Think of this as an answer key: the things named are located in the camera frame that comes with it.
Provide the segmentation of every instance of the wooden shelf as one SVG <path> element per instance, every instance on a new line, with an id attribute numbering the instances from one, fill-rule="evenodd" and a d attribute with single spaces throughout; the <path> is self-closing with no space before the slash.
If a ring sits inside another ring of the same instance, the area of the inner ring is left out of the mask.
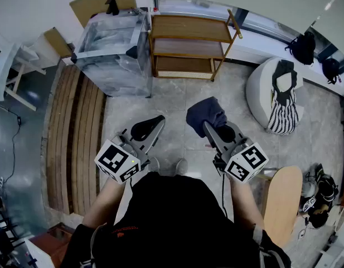
<path id="1" fill-rule="evenodd" d="M 156 39 L 155 56 L 187 56 L 205 59 L 222 59 L 220 42 L 186 39 Z"/>
<path id="2" fill-rule="evenodd" d="M 210 59 L 189 59 L 159 56 L 157 57 L 157 71 L 190 71 L 196 73 L 212 73 L 212 67 Z"/>
<path id="3" fill-rule="evenodd" d="M 206 40 L 231 43 L 225 22 L 199 17 L 155 15 L 152 38 Z"/>

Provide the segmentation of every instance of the window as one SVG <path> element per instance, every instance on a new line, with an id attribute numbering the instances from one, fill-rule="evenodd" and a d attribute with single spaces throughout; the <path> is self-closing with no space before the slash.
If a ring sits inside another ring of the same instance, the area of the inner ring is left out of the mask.
<path id="1" fill-rule="evenodd" d="M 230 5 L 228 6 L 204 0 L 157 0 L 156 3 L 158 3 L 156 6 L 158 6 L 159 12 L 164 15 L 182 14 L 210 17 L 224 21 L 229 18 L 227 9 L 231 9 L 241 29 L 271 37 L 284 42 L 285 44 L 290 43 L 300 35 L 299 32 L 282 23 Z M 314 34 L 316 41 L 314 56 L 316 58 L 322 60 L 328 57 L 333 57 L 340 63 L 342 62 L 341 66 L 344 64 L 344 55 L 325 37 L 311 26 L 307 31 Z"/>
<path id="2" fill-rule="evenodd" d="M 237 8 L 226 6 L 204 0 L 158 0 L 158 10 L 162 14 L 200 15 L 213 18 L 227 19 L 229 14 L 227 9 L 231 9 L 233 15 Z"/>
<path id="3" fill-rule="evenodd" d="M 286 25 L 252 12 L 249 12 L 246 16 L 243 28 L 254 30 L 260 34 L 264 33 L 285 42 L 291 42 L 299 35 L 297 31 Z"/>

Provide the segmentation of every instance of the white wall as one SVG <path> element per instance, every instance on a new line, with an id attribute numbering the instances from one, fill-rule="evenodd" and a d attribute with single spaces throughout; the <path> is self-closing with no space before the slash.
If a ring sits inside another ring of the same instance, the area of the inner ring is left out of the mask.
<path id="1" fill-rule="evenodd" d="M 0 0 L 0 44 L 33 44 L 46 30 L 56 27 L 69 43 L 83 32 L 69 6 L 73 0 Z M 138 7 L 152 7 L 153 0 L 136 0 Z"/>

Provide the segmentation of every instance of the shoe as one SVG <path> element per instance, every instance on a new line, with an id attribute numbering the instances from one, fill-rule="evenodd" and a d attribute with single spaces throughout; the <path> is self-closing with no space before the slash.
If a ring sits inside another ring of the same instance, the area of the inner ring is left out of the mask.
<path id="1" fill-rule="evenodd" d="M 178 162 L 176 166 L 176 174 L 184 175 L 187 172 L 188 172 L 188 161 L 186 159 L 182 159 Z"/>
<path id="2" fill-rule="evenodd" d="M 147 165 L 148 172 L 157 172 L 159 173 L 159 162 L 155 157 L 149 159 L 150 163 Z"/>

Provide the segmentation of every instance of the wooden stool seat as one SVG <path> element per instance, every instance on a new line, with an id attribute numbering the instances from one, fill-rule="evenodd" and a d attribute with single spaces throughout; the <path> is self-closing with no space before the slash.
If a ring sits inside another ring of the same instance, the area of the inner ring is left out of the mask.
<path id="1" fill-rule="evenodd" d="M 265 230 L 284 247 L 290 239 L 301 199 L 303 176 L 299 167 L 283 167 L 267 181 L 263 202 Z"/>

